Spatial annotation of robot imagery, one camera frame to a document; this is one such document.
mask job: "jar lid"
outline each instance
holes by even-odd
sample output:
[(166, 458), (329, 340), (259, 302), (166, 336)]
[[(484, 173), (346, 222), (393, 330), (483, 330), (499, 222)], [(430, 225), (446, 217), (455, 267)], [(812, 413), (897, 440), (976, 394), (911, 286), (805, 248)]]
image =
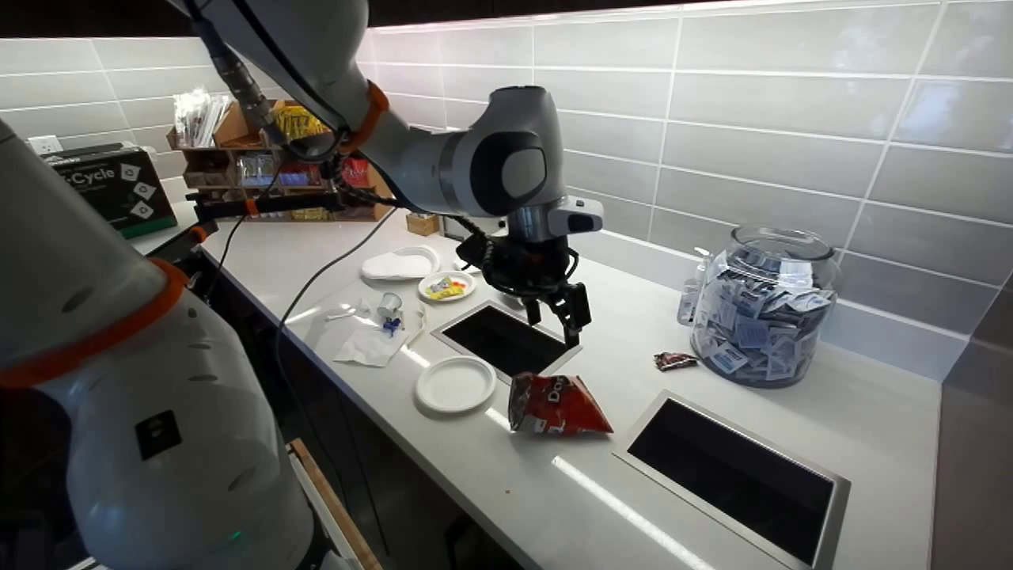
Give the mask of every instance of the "jar lid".
[(799, 259), (830, 259), (832, 248), (813, 230), (740, 225), (732, 230), (738, 245), (775, 251)]

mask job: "red snack bag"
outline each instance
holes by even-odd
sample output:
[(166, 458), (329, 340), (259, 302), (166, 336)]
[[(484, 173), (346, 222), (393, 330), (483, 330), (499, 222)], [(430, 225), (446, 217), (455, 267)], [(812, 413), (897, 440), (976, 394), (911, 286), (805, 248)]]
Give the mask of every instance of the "red snack bag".
[(580, 377), (520, 375), (510, 387), (510, 429), (520, 434), (611, 434), (597, 395)]

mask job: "black cable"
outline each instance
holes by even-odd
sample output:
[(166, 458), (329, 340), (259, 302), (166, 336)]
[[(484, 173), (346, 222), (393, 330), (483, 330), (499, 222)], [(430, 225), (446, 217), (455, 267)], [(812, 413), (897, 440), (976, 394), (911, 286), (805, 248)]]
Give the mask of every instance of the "black cable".
[[(270, 179), (266, 186), (259, 186), (259, 193), (276, 191), (278, 176), (281, 176), (281, 169), (276, 169), (274, 179)], [(213, 305), (213, 296), (215, 296), (215, 289), (219, 289), (219, 281), (222, 281), (222, 272), (226, 272), (226, 259), (230, 259), (231, 241), (236, 241), (236, 235), (240, 230), (240, 225), (245, 225), (246, 217), (252, 217), (252, 215), (240, 215), (240, 217), (231, 225), (231, 230), (226, 235), (226, 248), (222, 248), (222, 258), (219, 258), (219, 272), (213, 277), (213, 286), (211, 286), (211, 292), (204, 296), (207, 305)]]
[[(276, 325), (274, 358), (276, 358), (276, 366), (278, 366), (278, 381), (289, 387), (289, 394), (291, 394), (291, 399), (294, 399), (294, 406), (297, 406), (297, 416), (303, 417), (309, 431), (315, 434), (315, 440), (316, 440), (320, 448), (323, 448), (323, 436), (320, 436), (320, 431), (316, 431), (316, 421), (315, 421), (315, 416), (309, 413), (309, 406), (303, 406), (303, 399), (297, 395), (297, 390), (289, 384), (289, 375), (284, 375), (284, 363), (281, 363), (281, 333), (284, 333), (284, 322), (289, 322), (291, 310), (294, 310), (297, 302), (315, 289), (315, 281), (316, 281), (323, 272), (329, 272), (334, 267), (339, 267), (342, 259), (349, 259), (352, 252), (357, 252), (364, 245), (370, 245), (373, 235), (390, 222), (393, 212), (395, 212), (395, 208), (390, 208), (390, 212), (370, 228), (370, 235), (364, 235), (352, 251), (346, 251), (342, 258), (323, 264), (323, 267), (301, 286), (301, 292), (291, 299), (291, 305), (284, 308), (284, 314), (281, 314), (281, 320), (278, 320), (278, 325)], [(364, 487), (368, 487), (368, 504), (370, 504), (370, 512), (373, 512), (373, 520), (378, 520), (384, 552), (390, 555), (390, 540), (388, 540), (388, 531), (384, 531), (384, 521), (379, 521), (379, 510), (378, 510), (378, 501), (373, 501), (373, 483), (370, 483), (368, 469), (364, 469), (364, 462), (360, 462), (360, 455), (357, 455), (355, 425), (349, 429), (349, 444), (352, 444), (352, 455), (355, 455), (355, 464), (357, 464), (357, 473), (360, 473), (360, 480), (364, 480)]]

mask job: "white countertop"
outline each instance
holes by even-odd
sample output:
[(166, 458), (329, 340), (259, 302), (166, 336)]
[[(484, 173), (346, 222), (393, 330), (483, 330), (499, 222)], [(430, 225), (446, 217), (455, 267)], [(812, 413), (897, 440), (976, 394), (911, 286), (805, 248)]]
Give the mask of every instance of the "white countertop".
[[(339, 258), (368, 222), (246, 222), (230, 252), (230, 272), (274, 316), (316, 267)], [(230, 222), (207, 241), (219, 258)], [(328, 272), (294, 310), (294, 320), (379, 299), (360, 281), (357, 267), (384, 251), (430, 245), (452, 259), (452, 241), (415, 238), (402, 215), (342, 267)], [(642, 479), (617, 453), (634, 436), (653, 401), (679, 395), (697, 407), (770, 440), (789, 455), (808, 458), (852, 480), (836, 570), (925, 570), (932, 555), (932, 504), (936, 458), (941, 387), (906, 372), (821, 346), (812, 375), (789, 390), (748, 390), (715, 375), (659, 375), (656, 350), (689, 350), (679, 325), (679, 292), (585, 259), (577, 272), (589, 286), (591, 316), (583, 346), (555, 372), (580, 375), (607, 421), (611, 440), (528, 440), (507, 429), (507, 384), (484, 413), (430, 417), (415, 406), (418, 375), (455, 356), (430, 330), (499, 302), (483, 286), (464, 305), (420, 305), (413, 286), (393, 286), (408, 310), (424, 308), (424, 336), (402, 348), (390, 366), (329, 362), (315, 325), (294, 322), (303, 343), (360, 407), (393, 434), (464, 506), (490, 531), (510, 538), (543, 568), (781, 568), (715, 527), (671, 492)]]

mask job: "white plate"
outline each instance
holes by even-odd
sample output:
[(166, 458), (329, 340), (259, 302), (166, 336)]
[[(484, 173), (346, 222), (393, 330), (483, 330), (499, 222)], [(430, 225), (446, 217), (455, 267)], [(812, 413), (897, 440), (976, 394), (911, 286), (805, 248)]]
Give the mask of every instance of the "white plate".
[(370, 281), (418, 281), (442, 267), (435, 248), (388, 251), (360, 264), (360, 277)]
[(499, 372), (479, 358), (437, 362), (415, 384), (418, 406), (442, 416), (483, 407), (494, 394)]
[[(435, 296), (435, 286), (442, 286), (442, 281), (461, 281), (464, 292), (442, 299), (442, 296)], [(427, 277), (427, 278), (418, 281), (418, 296), (420, 296), (424, 302), (430, 302), (430, 305), (464, 302), (464, 299), (468, 299), (475, 289), (479, 289), (479, 286), (475, 286), (475, 278), (473, 278), (468, 272)]]

